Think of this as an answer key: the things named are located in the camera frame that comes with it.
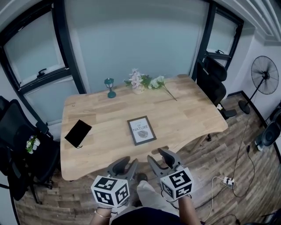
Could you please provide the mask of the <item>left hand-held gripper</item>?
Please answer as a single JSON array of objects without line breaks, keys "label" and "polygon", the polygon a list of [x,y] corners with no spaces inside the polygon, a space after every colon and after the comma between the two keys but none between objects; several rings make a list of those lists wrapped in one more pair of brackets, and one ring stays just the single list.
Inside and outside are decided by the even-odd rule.
[{"label": "left hand-held gripper", "polygon": [[122,157],[108,166],[108,174],[101,173],[96,176],[91,191],[97,203],[117,208],[129,199],[130,185],[136,173],[138,159],[130,164],[125,174],[125,167],[129,161],[129,156]]}]

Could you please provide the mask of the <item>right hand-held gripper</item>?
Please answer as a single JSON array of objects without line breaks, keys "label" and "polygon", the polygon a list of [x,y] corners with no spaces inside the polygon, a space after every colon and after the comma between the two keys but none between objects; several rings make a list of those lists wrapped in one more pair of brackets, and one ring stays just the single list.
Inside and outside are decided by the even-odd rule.
[{"label": "right hand-held gripper", "polygon": [[194,191],[194,180],[190,170],[187,167],[183,168],[180,157],[168,149],[158,148],[158,152],[168,167],[160,166],[150,155],[147,156],[147,160],[161,184],[164,198],[178,200],[191,194]]}]

